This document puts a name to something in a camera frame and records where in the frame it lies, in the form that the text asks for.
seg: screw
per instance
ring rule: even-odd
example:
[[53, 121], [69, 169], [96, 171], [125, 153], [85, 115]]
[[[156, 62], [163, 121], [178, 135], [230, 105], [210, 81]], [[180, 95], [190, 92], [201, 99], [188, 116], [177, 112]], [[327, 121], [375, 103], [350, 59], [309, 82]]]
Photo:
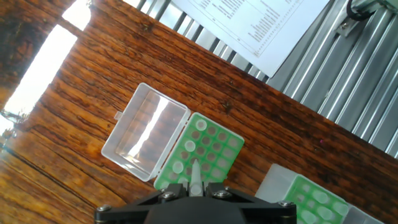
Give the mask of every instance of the screw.
[[343, 23], [343, 24], [341, 25], [341, 28], [342, 28], [342, 29], [347, 29], [347, 28], [348, 28], [348, 23], [347, 23], [347, 22]]
[[99, 212], [105, 212], [105, 211], [110, 210], [111, 208], [112, 208], [112, 206], [110, 206], [110, 205], [103, 205], [103, 206], [98, 207], [98, 208], [97, 208], [97, 211], [99, 211]]
[[229, 192], [226, 191], [226, 190], [219, 190], [219, 191], [213, 193], [213, 196], [214, 196], [214, 197], [220, 198], [220, 199], [229, 197], [230, 195], [231, 195], [231, 193], [229, 193]]
[[175, 197], [174, 192], [164, 192], [162, 194], [162, 198], [164, 198], [164, 199], [170, 199], [170, 198], [174, 198], [174, 197]]
[[289, 206], [293, 205], [292, 202], [286, 201], [286, 200], [281, 200], [280, 202], [278, 202], [278, 204], [279, 204], [280, 206], [282, 206], [282, 207], [289, 207]]

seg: metal corrugated wall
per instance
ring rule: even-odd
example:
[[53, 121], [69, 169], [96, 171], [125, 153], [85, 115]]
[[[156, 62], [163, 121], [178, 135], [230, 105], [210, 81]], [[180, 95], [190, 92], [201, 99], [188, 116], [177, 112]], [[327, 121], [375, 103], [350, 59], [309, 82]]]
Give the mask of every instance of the metal corrugated wall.
[[346, 0], [331, 0], [274, 78], [253, 67], [171, 0], [125, 0], [398, 158], [398, 17], [378, 10], [348, 37], [335, 32]]

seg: paper sheet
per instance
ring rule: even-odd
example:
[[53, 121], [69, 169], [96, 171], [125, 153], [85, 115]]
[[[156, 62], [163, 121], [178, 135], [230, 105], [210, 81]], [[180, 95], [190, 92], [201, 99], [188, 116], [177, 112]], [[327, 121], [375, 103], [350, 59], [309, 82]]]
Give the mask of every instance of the paper sheet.
[[273, 77], [329, 0], [173, 0], [190, 17]]

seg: black cable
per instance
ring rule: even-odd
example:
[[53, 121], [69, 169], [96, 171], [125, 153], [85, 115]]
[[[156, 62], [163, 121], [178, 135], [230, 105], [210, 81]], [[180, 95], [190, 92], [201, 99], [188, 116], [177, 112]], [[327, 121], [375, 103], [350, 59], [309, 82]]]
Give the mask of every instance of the black cable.
[[349, 18], [355, 20], [355, 21], [364, 21], [366, 19], [369, 19], [375, 12], [354, 12], [352, 8], [352, 3], [353, 0], [348, 0], [347, 2], [347, 15]]

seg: wooden table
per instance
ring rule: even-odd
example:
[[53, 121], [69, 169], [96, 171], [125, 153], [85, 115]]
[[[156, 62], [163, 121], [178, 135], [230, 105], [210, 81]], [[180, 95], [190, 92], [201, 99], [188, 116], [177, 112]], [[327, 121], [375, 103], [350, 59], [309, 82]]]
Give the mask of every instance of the wooden table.
[[92, 223], [154, 191], [100, 153], [141, 82], [243, 136], [226, 185], [254, 195], [278, 163], [396, 222], [398, 161], [126, 3], [96, 1], [82, 32], [61, 18], [72, 2], [0, 1], [2, 107], [56, 24], [78, 37], [2, 150], [0, 223]]

